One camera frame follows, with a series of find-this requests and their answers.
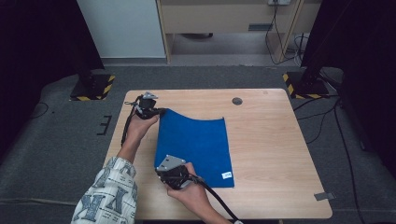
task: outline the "black cable on floor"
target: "black cable on floor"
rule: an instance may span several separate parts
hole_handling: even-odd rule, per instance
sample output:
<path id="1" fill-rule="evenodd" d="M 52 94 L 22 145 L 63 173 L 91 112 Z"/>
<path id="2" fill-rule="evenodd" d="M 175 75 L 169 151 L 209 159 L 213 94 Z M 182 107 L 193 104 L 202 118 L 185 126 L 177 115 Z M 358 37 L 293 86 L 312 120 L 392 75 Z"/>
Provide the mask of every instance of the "black cable on floor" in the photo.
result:
<path id="1" fill-rule="evenodd" d="M 339 121 L 338 116 L 337 116 L 336 107 L 334 108 L 334 116 L 335 116 L 335 121 L 337 123 L 338 131 L 340 132 L 341 138 L 343 140 L 344 150 L 346 152 L 346 157 L 347 157 L 347 161 L 348 161 L 348 165 L 349 165 L 350 176 L 351 176 L 351 179 L 352 179 L 352 190 L 353 190 L 353 197 L 354 197 L 354 200 L 355 200 L 356 209 L 358 210 L 358 215 L 359 215 L 359 218 L 361 219 L 361 223 L 365 224 L 365 221 L 364 221 L 363 216 L 361 214 L 361 209 L 359 207 L 358 195 L 357 195 L 357 192 L 356 192 L 355 175 L 353 174 L 352 162 L 351 162 L 351 159 L 350 159 L 349 151 L 347 149 L 346 139 L 344 137 L 343 131 L 341 129 L 340 121 Z"/>
<path id="2" fill-rule="evenodd" d="M 48 199 L 37 199 L 37 198 L 15 198 L 15 199 L 0 199 L 1 203 L 41 203 L 41 204 L 53 204 L 53 205 L 66 205 L 66 206 L 76 206 L 77 203 L 74 202 L 62 202 Z"/>
<path id="3" fill-rule="evenodd" d="M 338 95 L 328 95 L 328 96 L 326 96 L 326 97 L 322 97 L 322 96 L 321 96 L 321 97 L 319 97 L 319 98 L 310 99 L 309 101 L 304 102 L 303 104 L 298 105 L 297 107 L 295 107 L 295 108 L 293 109 L 293 111 L 296 111 L 296 110 L 300 109 L 301 107 L 303 107 L 304 105 L 307 105 L 307 104 L 309 104 L 309 103 L 311 103 L 311 102 L 314 102 L 314 101 L 316 101 L 316 100 L 323 99 L 323 98 L 334 97 L 334 96 L 338 96 Z"/>
<path id="4" fill-rule="evenodd" d="M 332 108 L 329 109 L 329 110 L 326 111 L 326 112 L 319 113 L 319 114 L 315 114 L 315 115 L 311 115 L 311 116 L 308 116 L 308 117 L 305 117 L 305 118 L 299 118 L 299 119 L 297 119 L 297 120 L 301 120 L 301 119 L 310 119 L 310 118 L 313 118 L 313 117 L 315 117 L 315 116 L 323 115 L 322 120 L 321 120 L 321 122 L 320 122 L 319 132 L 318 132 L 317 136 L 316 136 L 313 140 L 306 142 L 307 144 L 311 144 L 311 143 L 315 142 L 315 141 L 319 138 L 319 136 L 320 136 L 320 134 L 321 134 L 322 126 L 323 126 L 323 121 L 324 121 L 324 119 L 326 118 L 326 115 L 329 114 L 330 112 L 332 112 L 332 111 L 335 109 L 335 107 L 338 105 L 338 102 L 339 102 L 339 101 L 340 101 L 340 99 L 338 99 L 338 100 L 335 102 L 335 104 L 332 106 Z"/>
<path id="5" fill-rule="evenodd" d="M 43 103 L 43 102 L 40 102 L 40 103 L 38 103 L 37 105 L 44 105 L 45 107 L 46 107 L 46 110 L 43 112 L 43 113 L 41 113 L 41 114 L 39 114 L 39 115 L 37 115 L 37 116 L 34 116 L 34 117 L 30 117 L 29 119 L 37 119 L 37 118 L 40 118 L 41 116 L 43 116 L 43 115 L 45 115 L 46 113 L 47 113 L 47 111 L 49 111 L 49 105 L 47 105 L 46 103 Z"/>

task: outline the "sleeve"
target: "sleeve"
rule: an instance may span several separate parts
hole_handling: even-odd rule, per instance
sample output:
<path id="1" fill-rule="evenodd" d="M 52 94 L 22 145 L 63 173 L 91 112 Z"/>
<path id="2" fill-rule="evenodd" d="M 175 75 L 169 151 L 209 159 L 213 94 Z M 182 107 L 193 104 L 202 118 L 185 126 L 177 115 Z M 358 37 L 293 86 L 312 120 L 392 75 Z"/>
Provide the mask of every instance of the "sleeve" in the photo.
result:
<path id="1" fill-rule="evenodd" d="M 82 196 L 71 223 L 134 223 L 136 172 L 122 158 L 111 158 Z"/>

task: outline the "blue towel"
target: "blue towel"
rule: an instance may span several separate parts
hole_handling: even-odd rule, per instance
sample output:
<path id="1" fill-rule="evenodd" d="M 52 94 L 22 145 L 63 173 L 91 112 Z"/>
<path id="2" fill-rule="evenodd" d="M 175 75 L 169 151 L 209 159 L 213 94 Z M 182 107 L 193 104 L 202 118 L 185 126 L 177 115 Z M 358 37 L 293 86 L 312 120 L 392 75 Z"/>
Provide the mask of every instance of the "blue towel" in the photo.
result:
<path id="1" fill-rule="evenodd" d="M 195 173 L 211 188 L 234 186 L 224 119 L 189 119 L 167 109 L 160 119 L 154 167 L 166 155 L 192 162 Z"/>

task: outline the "gray carpet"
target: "gray carpet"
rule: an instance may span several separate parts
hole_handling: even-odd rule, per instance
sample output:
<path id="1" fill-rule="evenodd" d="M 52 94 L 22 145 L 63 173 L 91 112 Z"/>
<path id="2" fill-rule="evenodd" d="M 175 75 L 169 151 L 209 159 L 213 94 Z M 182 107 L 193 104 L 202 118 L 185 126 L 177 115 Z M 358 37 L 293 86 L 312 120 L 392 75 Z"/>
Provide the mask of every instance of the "gray carpet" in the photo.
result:
<path id="1" fill-rule="evenodd" d="M 39 198 L 76 202 L 101 169 L 125 93 L 129 90 L 282 88 L 282 74 L 297 67 L 108 67 L 116 76 L 104 101 L 71 102 L 77 76 L 64 78 L 42 91 L 41 102 L 0 167 L 0 198 Z M 297 118 L 322 113 L 336 97 L 320 99 L 296 111 Z M 293 107 L 306 100 L 291 100 Z M 338 117 L 346 137 L 361 213 L 366 223 L 396 220 L 396 180 L 360 142 L 341 108 Z M 112 116 L 106 135 L 101 123 Z M 321 116 L 299 121 L 305 140 L 316 137 Z M 326 220 L 284 220 L 284 223 L 361 223 L 354 204 L 347 156 L 333 112 L 323 121 L 319 138 L 308 148 L 331 200 Z M 0 204 L 2 223 L 69 223 L 74 207 L 35 203 Z"/>

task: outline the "hazard stripe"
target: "hazard stripe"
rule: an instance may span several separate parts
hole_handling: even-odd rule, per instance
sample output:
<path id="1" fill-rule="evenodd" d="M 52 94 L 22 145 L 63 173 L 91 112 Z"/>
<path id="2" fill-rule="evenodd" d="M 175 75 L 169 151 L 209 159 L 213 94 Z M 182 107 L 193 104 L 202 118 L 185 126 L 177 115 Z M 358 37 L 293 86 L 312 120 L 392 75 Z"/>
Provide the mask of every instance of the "hazard stripe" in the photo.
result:
<path id="1" fill-rule="evenodd" d="M 76 97 L 79 101 L 89 101 L 91 100 L 90 98 L 86 97 L 86 96 L 78 96 Z"/>
<path id="2" fill-rule="evenodd" d="M 283 74 L 283 80 L 284 80 L 285 83 L 286 83 L 286 87 L 288 88 L 290 97 L 291 97 L 291 98 L 295 98 L 294 88 L 293 88 L 293 86 L 291 85 L 291 82 L 290 82 L 290 79 L 289 79 L 288 74 Z"/>
<path id="3" fill-rule="evenodd" d="M 71 101 L 90 101 L 90 100 L 104 100 L 104 99 L 106 99 L 106 97 L 107 97 L 108 93 L 110 92 L 110 89 L 111 89 L 111 87 L 113 85 L 113 81 L 114 81 L 115 77 L 116 76 L 110 76 L 108 78 L 108 82 L 106 84 L 105 89 L 103 90 L 103 94 L 102 95 L 97 95 L 97 96 L 94 96 L 94 97 L 89 97 L 89 96 L 83 96 L 82 95 L 82 96 L 78 96 L 78 97 L 71 97 L 70 100 Z"/>
<path id="4" fill-rule="evenodd" d="M 283 74 L 283 80 L 288 88 L 289 95 L 291 99 L 318 99 L 320 97 L 328 97 L 328 94 L 296 94 L 293 86 L 291 85 L 290 78 L 288 74 Z"/>

